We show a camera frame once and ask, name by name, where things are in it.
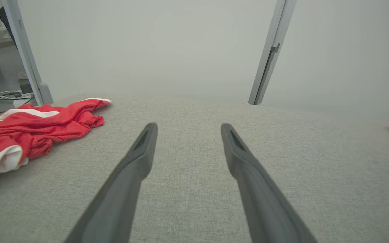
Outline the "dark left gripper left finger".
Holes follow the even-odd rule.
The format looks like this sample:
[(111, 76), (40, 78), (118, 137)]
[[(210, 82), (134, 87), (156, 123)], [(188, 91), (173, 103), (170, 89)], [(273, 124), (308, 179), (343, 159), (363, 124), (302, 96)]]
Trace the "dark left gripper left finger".
[(158, 125), (148, 123), (66, 238), (66, 243), (127, 243), (142, 181), (152, 169)]

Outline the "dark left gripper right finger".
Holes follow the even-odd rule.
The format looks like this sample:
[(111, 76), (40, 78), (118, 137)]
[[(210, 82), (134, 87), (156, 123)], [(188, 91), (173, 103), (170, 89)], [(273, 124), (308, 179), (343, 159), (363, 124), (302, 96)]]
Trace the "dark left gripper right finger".
[(221, 125), (230, 174), (237, 181), (254, 243), (316, 243), (317, 240), (231, 124)]

